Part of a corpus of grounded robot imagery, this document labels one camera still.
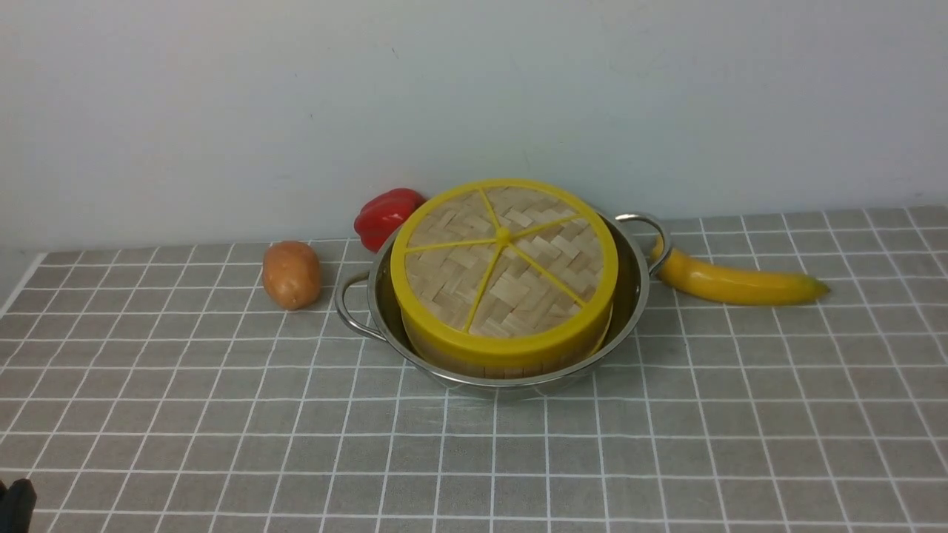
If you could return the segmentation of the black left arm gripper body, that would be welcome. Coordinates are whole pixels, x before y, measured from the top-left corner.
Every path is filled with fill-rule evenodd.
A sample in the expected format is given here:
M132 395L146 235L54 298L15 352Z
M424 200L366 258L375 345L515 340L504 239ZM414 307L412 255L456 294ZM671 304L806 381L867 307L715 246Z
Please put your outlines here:
M27 533L33 520L37 494L30 479L23 478L9 486L1 483L1 533Z

